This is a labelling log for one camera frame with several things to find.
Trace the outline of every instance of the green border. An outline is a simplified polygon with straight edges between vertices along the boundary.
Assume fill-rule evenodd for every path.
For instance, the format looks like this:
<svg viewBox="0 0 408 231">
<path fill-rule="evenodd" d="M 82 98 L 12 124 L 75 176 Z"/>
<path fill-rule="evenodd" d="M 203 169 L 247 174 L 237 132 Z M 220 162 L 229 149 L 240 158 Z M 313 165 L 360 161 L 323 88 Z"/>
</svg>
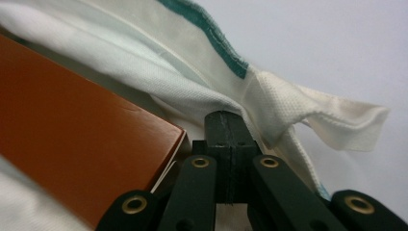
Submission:
<svg viewBox="0 0 408 231">
<path fill-rule="evenodd" d="M 245 78 L 248 63 L 232 48 L 224 34 L 219 30 L 207 12 L 190 0 L 158 0 L 165 7 L 181 14 L 189 22 L 199 27 L 207 36 L 214 49 L 228 67 L 240 78 Z"/>
</svg>

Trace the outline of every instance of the folded cloth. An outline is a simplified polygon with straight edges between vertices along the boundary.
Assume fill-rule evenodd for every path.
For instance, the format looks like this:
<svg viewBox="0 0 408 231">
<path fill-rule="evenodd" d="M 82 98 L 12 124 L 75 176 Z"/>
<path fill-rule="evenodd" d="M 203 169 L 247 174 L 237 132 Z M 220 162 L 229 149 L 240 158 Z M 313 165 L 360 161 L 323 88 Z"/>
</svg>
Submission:
<svg viewBox="0 0 408 231">
<path fill-rule="evenodd" d="M 293 124 L 308 123 L 332 148 L 367 151 L 389 112 L 297 86 L 247 63 L 205 11 L 190 1 L 3 0 L 0 24 L 23 39 L 151 94 L 177 112 L 174 121 L 187 128 L 202 127 L 204 116 L 214 111 L 241 115 L 264 152 L 287 161 L 321 195 L 326 195 L 324 188 Z M 30 192 L 29 197 L 43 196 L 38 188 L 24 188 L 10 179 L 13 174 L 1 171 L 6 179 L 1 181 L 6 189 L 2 193 L 13 196 L 10 190 L 18 186 L 19 191 Z M 18 206 L 3 199 L 0 203 L 2 208 Z M 20 223 L 8 217 L 13 213 L 2 210 L 6 214 L 0 217 L 10 227 Z M 36 227 L 51 229 L 53 222 L 44 219 Z M 79 230 L 75 227 L 67 230 Z"/>
</svg>

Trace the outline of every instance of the black plastic part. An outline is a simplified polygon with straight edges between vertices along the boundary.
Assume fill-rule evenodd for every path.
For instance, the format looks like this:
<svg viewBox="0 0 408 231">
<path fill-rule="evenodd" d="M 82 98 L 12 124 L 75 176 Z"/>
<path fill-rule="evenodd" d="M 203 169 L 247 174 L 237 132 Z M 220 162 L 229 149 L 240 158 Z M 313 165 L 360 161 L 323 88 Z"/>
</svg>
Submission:
<svg viewBox="0 0 408 231">
<path fill-rule="evenodd" d="M 356 191 L 333 195 L 330 209 L 349 230 L 408 230 L 407 224 L 374 198 Z"/>
<path fill-rule="evenodd" d="M 191 154 L 192 155 L 205 155 L 207 152 L 206 141 L 192 141 Z"/>
<path fill-rule="evenodd" d="M 218 162 L 217 203 L 246 202 L 246 167 L 255 155 L 261 153 L 242 117 L 229 112 L 207 115 L 205 137 L 206 141 L 193 144 L 205 145 L 204 153 L 198 148 L 193 151 L 214 157 Z"/>
<path fill-rule="evenodd" d="M 265 204 L 277 230 L 346 230 L 281 159 L 257 156 L 252 164 L 258 204 Z"/>
<path fill-rule="evenodd" d="M 268 215 L 268 210 L 255 208 L 251 204 L 248 204 L 246 213 L 248 214 L 253 231 L 278 230 L 273 219 Z"/>
<path fill-rule="evenodd" d="M 211 231 L 215 226 L 217 162 L 189 157 L 181 168 L 159 224 L 159 231 Z"/>
<path fill-rule="evenodd" d="M 130 198 L 144 198 L 145 207 L 141 211 L 134 214 L 126 214 L 123 210 L 123 205 L 126 200 Z M 134 200 L 127 203 L 127 207 L 130 209 L 138 208 L 142 206 L 140 201 Z M 159 199 L 150 192 L 143 191 L 131 191 L 127 192 L 111 205 L 102 219 L 99 221 L 96 231 L 151 231 L 155 230 L 157 226 L 157 219 L 161 216 L 161 210 L 158 209 Z"/>
</svg>

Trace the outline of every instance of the metal ring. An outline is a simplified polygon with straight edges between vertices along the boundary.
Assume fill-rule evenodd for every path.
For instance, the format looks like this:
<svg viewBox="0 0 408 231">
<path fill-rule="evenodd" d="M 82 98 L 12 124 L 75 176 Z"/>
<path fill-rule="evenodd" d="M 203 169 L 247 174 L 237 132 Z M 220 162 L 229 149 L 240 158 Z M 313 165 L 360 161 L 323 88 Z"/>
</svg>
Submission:
<svg viewBox="0 0 408 231">
<path fill-rule="evenodd" d="M 140 203 L 140 205 L 136 208 L 130 206 L 130 203 L 133 201 L 138 201 Z M 128 199 L 126 199 L 123 204 L 122 204 L 122 210 L 123 213 L 128 214 L 128 215 L 133 215 L 133 214 L 137 214 L 140 213 L 141 211 L 143 211 L 147 206 L 147 200 L 141 196 L 141 195 L 134 195 Z"/>
<path fill-rule="evenodd" d="M 270 157 L 265 157 L 261 160 L 261 164 L 265 167 L 278 167 L 279 162 Z"/>
<path fill-rule="evenodd" d="M 194 167 L 207 167 L 210 161 L 205 158 L 195 158 L 191 163 Z"/>
<path fill-rule="evenodd" d="M 356 196 L 356 195 L 350 195 L 347 196 L 345 199 L 345 204 L 355 212 L 358 212 L 360 214 L 365 214 L 365 215 L 370 215 L 375 212 L 374 206 L 372 206 L 366 199 Z"/>
</svg>

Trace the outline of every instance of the white background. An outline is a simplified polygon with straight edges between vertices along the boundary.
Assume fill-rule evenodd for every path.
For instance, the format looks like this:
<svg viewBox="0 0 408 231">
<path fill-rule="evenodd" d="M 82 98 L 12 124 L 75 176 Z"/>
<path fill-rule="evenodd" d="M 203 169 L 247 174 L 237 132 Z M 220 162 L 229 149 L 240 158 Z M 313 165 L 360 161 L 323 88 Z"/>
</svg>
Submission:
<svg viewBox="0 0 408 231">
<path fill-rule="evenodd" d="M 367 193 L 408 221 L 408 1 L 195 2 L 251 64 L 392 110 L 369 153 L 332 150 L 296 127 L 330 193 Z"/>
</svg>

